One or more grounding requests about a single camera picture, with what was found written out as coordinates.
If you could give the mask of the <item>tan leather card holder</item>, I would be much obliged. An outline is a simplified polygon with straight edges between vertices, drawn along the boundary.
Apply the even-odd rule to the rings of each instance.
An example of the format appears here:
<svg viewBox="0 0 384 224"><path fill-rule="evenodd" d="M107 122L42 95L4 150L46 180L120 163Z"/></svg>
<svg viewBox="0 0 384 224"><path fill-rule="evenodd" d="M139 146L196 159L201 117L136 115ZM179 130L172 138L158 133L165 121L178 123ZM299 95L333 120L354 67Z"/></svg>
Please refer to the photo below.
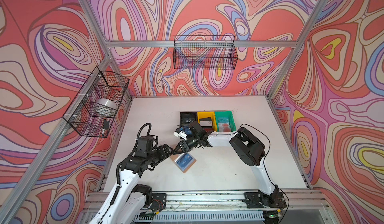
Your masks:
<svg viewBox="0 0 384 224"><path fill-rule="evenodd" d="M183 172L186 173L192 165L196 163L196 159L189 153L172 155L171 160Z"/></svg>

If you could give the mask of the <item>blue VIP credit card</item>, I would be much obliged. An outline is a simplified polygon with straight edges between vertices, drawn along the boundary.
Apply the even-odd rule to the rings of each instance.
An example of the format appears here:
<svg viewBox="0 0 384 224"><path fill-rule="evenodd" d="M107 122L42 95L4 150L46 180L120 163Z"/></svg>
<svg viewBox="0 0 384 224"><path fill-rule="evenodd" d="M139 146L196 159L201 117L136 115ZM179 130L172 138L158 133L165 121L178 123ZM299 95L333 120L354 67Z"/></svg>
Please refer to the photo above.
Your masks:
<svg viewBox="0 0 384 224"><path fill-rule="evenodd" d="M176 164L181 169L186 169L195 159L188 153L183 154L180 158L177 159Z"/></svg>

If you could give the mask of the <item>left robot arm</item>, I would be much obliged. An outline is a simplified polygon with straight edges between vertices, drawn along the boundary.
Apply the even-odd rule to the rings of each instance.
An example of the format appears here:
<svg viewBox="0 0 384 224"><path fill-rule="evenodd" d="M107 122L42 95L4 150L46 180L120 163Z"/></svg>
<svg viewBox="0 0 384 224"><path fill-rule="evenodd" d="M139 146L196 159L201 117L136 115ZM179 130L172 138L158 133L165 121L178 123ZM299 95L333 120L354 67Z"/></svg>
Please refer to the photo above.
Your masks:
<svg viewBox="0 0 384 224"><path fill-rule="evenodd" d="M142 209L151 207L152 188L140 185L145 171L169 158L173 149L159 145L159 137L151 134L152 124L144 124L138 131L129 155L116 166L116 183L91 224L130 224Z"/></svg>

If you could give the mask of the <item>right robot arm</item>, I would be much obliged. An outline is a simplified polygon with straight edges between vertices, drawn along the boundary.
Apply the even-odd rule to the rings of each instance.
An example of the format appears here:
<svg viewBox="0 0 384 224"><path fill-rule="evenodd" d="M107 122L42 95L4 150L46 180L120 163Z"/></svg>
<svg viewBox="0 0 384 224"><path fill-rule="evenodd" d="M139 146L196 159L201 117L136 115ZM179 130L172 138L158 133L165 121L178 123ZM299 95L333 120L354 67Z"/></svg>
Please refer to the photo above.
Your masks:
<svg viewBox="0 0 384 224"><path fill-rule="evenodd" d="M288 206L284 192L274 184L268 174L265 158L269 152L265 151L264 143L245 127L234 132L207 132L201 125L193 121L188 135L184 128L174 131L174 136L181 140L173 150L174 155L183 155L197 148L231 147L240 160L251 170L259 183L256 196L246 201L248 207L265 207L284 209Z"/></svg>

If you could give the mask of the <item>black plastic bin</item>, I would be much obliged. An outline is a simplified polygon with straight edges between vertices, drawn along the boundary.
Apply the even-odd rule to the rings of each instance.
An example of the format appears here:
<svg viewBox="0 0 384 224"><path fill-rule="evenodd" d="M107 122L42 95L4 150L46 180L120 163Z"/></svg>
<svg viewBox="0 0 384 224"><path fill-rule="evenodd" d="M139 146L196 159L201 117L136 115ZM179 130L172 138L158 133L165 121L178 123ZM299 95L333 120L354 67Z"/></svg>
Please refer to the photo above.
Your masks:
<svg viewBox="0 0 384 224"><path fill-rule="evenodd" d="M190 124L192 122L197 120L198 120L197 112L181 112L179 126L181 129L186 129L190 127Z"/></svg>

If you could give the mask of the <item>yellow plastic bin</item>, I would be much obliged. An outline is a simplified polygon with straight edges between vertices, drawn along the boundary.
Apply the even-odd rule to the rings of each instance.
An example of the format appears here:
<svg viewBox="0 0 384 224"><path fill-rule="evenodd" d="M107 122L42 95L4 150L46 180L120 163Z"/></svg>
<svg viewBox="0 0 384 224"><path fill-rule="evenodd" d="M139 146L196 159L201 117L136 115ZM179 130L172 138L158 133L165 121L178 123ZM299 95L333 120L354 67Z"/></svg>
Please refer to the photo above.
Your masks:
<svg viewBox="0 0 384 224"><path fill-rule="evenodd" d="M207 132L217 131L215 112L198 112L198 123Z"/></svg>

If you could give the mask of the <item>green plastic bin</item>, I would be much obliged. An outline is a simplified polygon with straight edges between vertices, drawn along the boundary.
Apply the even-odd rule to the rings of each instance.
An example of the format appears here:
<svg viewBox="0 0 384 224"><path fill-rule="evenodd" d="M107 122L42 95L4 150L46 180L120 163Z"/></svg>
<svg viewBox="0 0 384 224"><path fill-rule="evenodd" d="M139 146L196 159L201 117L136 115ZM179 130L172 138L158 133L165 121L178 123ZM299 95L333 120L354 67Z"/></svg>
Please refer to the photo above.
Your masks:
<svg viewBox="0 0 384 224"><path fill-rule="evenodd" d="M220 133L230 133L237 130L233 113L231 111L215 112L217 131Z"/></svg>

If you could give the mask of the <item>small black box in basket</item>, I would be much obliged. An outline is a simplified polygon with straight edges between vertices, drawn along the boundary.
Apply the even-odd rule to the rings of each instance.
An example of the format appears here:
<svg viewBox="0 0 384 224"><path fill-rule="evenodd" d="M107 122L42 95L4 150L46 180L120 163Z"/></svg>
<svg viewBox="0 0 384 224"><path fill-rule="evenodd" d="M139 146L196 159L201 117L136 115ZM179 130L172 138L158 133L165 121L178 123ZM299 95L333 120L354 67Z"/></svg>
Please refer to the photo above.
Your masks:
<svg viewBox="0 0 384 224"><path fill-rule="evenodd" d="M110 121L104 119L103 120L103 129L108 130L110 128Z"/></svg>

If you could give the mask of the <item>silver tape roll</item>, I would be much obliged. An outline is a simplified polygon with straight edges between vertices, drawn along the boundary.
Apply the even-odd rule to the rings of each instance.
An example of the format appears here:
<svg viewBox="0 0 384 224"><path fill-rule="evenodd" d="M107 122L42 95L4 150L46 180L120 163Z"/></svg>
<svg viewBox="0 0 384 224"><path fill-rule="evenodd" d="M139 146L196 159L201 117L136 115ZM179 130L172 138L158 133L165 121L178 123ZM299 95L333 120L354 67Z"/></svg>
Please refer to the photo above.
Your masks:
<svg viewBox="0 0 384 224"><path fill-rule="evenodd" d="M102 105L102 106L104 106L104 107L113 109L113 110L117 110L117 109L118 109L117 104L116 104L114 101L109 100L109 99L104 99L104 98L102 98L102 99L98 99L98 100L96 101L96 103L99 104L99 105Z"/></svg>

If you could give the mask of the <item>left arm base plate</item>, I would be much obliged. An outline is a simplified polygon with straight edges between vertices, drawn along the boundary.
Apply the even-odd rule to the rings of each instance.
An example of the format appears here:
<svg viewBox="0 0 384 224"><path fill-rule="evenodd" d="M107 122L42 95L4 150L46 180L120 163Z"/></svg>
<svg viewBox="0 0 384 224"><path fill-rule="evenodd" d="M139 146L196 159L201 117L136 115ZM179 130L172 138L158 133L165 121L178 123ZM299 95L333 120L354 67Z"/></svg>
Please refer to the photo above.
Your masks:
<svg viewBox="0 0 384 224"><path fill-rule="evenodd" d="M144 196L144 205L141 210L161 211L166 208L167 194L166 193L154 193L154 194L142 194Z"/></svg>

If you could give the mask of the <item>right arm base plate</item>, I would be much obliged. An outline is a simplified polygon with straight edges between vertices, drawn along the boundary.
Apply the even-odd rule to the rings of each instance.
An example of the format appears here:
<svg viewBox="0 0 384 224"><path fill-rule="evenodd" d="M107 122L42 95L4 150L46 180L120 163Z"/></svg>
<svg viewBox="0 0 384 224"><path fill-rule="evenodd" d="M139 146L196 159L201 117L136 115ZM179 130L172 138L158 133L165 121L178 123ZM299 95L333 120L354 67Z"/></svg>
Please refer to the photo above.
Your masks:
<svg viewBox="0 0 384 224"><path fill-rule="evenodd" d="M244 193L242 200L249 209L272 208L284 209L287 207L286 199L282 192L272 193L270 196L261 192Z"/></svg>

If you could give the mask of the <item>aluminium front rail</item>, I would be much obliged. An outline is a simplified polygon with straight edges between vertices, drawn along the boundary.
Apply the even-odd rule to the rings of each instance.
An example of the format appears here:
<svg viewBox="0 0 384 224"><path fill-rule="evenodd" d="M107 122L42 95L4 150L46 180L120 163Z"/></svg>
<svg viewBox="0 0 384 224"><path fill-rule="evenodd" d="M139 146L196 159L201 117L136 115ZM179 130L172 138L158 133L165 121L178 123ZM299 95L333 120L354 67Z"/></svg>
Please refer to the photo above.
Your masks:
<svg viewBox="0 0 384 224"><path fill-rule="evenodd" d="M166 208L161 211L140 210L132 223L198 223L261 221L267 224L305 223L335 224L336 220L322 192L316 190L284 190L288 206L284 209L249 209L242 202L242 191L163 192L167 194ZM109 193L89 195L81 219L90 224Z"/></svg>

